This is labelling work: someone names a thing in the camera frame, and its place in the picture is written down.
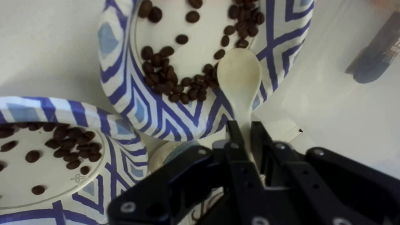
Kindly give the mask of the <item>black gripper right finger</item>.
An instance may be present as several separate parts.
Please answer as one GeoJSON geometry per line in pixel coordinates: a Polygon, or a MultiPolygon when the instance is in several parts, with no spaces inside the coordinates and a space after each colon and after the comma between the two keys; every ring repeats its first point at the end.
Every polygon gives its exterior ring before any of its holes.
{"type": "Polygon", "coordinates": [[[265,186],[294,225],[400,225],[400,181],[325,148],[301,154],[251,124],[251,146],[265,186]]]}

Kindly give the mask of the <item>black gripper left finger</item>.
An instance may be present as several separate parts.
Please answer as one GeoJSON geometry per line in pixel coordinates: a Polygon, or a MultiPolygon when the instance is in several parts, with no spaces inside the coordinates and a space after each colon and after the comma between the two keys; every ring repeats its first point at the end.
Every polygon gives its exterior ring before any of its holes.
{"type": "Polygon", "coordinates": [[[199,225],[274,225],[255,166],[249,161],[239,126],[212,149],[192,147],[161,167],[107,207],[110,225],[177,225],[211,193],[222,198],[199,225]]]}

